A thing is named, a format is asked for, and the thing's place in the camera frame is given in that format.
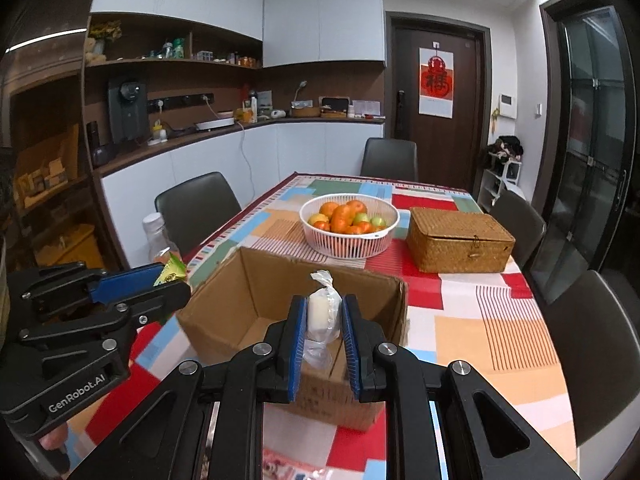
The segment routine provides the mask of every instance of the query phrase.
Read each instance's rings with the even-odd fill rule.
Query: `dining table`
[[[365,260],[334,259],[305,240],[299,211],[331,193],[375,196],[395,206],[399,224],[383,253]],[[400,277],[408,285],[406,347],[419,359],[448,365],[468,361],[523,418],[577,469],[572,409],[561,364],[532,291],[510,257],[494,274],[425,274],[408,251],[410,208],[482,213],[464,190],[380,178],[294,173],[213,233],[186,258],[197,290],[240,247],[344,265]],[[176,317],[149,324],[130,355],[129,379],[69,420],[66,451],[76,466],[181,361],[197,358]],[[434,417],[441,470],[447,478],[438,419]],[[290,465],[310,478],[386,478],[385,416],[356,431],[264,407],[263,461]]]

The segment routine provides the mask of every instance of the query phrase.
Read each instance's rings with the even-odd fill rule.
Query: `sliding door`
[[[566,145],[548,232],[531,268],[547,302],[603,263],[628,187],[636,122],[630,59],[613,7],[567,17],[559,34]]]

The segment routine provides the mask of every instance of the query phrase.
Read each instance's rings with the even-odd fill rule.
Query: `dining chair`
[[[418,149],[400,139],[367,139],[360,176],[418,182]]]
[[[511,256],[523,269],[545,235],[542,216],[529,202],[508,189],[500,193],[489,214],[516,239]]]
[[[618,297],[594,270],[583,273],[542,311],[566,381],[576,443],[581,446],[638,396],[638,333]],[[625,448],[611,452],[620,457]]]
[[[169,238],[185,256],[240,212],[240,204],[219,171],[168,189],[156,197]]]

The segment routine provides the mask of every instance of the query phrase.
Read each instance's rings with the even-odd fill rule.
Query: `fruit basket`
[[[351,200],[359,200],[367,207],[369,217],[379,217],[385,221],[386,228],[368,234],[338,234],[317,229],[308,224],[311,215],[318,213],[325,202],[340,205]],[[353,193],[328,194],[313,198],[300,208],[300,221],[307,243],[320,254],[344,260],[370,258],[385,251],[391,244],[394,229],[400,221],[398,210],[379,198]]]

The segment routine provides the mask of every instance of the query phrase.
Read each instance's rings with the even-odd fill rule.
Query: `yellow flowers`
[[[122,36],[122,29],[120,28],[120,20],[114,22],[104,22],[92,25],[89,30],[89,37],[100,40],[105,38],[107,40],[115,41]]]

